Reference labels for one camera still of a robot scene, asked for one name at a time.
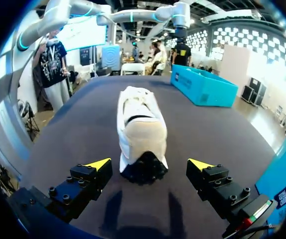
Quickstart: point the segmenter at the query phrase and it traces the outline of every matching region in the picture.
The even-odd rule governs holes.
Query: display screen
[[[107,27],[98,26],[96,16],[79,16],[69,19],[57,37],[66,51],[71,51],[82,47],[104,45],[106,34]]]

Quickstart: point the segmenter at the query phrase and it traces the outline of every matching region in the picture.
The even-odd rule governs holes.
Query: cable
[[[261,226],[261,227],[255,227],[255,228],[250,228],[248,230],[245,230],[245,231],[237,231],[237,232],[234,232],[233,234],[230,234],[229,236],[225,237],[224,239],[240,239],[248,234],[251,234],[251,233],[256,233],[256,232],[259,232],[259,231],[264,231],[264,230],[269,230],[269,229],[273,229],[275,228],[276,226],[274,225],[266,225],[266,226]]]

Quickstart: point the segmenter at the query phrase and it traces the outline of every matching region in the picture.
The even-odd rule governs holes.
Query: sticker label
[[[278,202],[277,208],[279,209],[286,205],[286,187],[274,196],[274,199]]]

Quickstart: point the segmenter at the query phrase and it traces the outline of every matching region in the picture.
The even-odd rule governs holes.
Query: teal storage box
[[[231,107],[238,86],[207,71],[173,65],[171,84],[197,106]]]
[[[256,183],[259,194],[265,194],[278,202],[268,218],[268,223],[278,225],[286,216],[286,139],[274,159]]]

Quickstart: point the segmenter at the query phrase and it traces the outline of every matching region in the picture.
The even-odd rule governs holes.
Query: person
[[[132,56],[135,62],[139,61],[139,48],[136,42],[133,42]]]
[[[33,58],[32,67],[40,66],[41,82],[46,95],[57,112],[69,99],[65,77],[68,75],[64,57],[67,52],[63,44],[56,38],[59,30],[49,33],[46,41],[39,45]]]
[[[189,66],[191,63],[191,56],[191,48],[185,44],[184,38],[179,38],[175,47],[172,64]]]
[[[157,65],[155,65],[155,64],[161,63],[161,60],[162,60],[162,52],[161,52],[161,50],[158,48],[157,42],[153,42],[153,43],[152,43],[152,50],[153,50],[153,52],[154,52],[152,61],[146,62],[146,63],[144,64],[144,65],[145,65],[145,74],[146,74],[146,75],[151,74],[153,67],[156,67],[156,66],[157,66]]]
[[[174,48],[174,47],[172,47],[172,49],[171,49],[171,53],[170,53],[170,63],[171,63],[171,70],[170,70],[170,73],[172,73],[172,68],[173,68],[173,64],[172,64],[172,62],[173,62],[173,55],[174,55],[174,51],[175,51],[175,48]]]
[[[166,60],[167,60],[167,52],[166,52],[166,48],[165,48],[164,44],[162,44],[161,40],[157,40],[157,46],[160,49],[160,51],[162,52],[162,61],[166,62]]]

